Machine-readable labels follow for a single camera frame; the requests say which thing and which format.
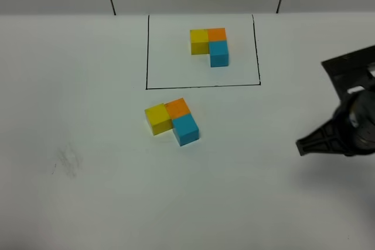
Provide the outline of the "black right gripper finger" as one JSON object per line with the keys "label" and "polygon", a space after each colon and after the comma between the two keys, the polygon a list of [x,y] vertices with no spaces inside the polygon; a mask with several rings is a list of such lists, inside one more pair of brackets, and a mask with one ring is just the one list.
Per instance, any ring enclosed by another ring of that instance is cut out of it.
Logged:
{"label": "black right gripper finger", "polygon": [[343,155],[345,145],[338,133],[337,122],[330,119],[304,138],[296,141],[301,156],[310,153]]}

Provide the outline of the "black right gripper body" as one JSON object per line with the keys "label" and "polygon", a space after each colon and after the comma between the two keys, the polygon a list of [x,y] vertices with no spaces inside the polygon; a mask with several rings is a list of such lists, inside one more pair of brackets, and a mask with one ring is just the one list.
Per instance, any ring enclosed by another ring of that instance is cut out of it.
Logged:
{"label": "black right gripper body", "polygon": [[333,120],[335,137],[333,153],[365,156],[374,153],[374,89],[362,89],[353,93],[343,91],[340,105]]}

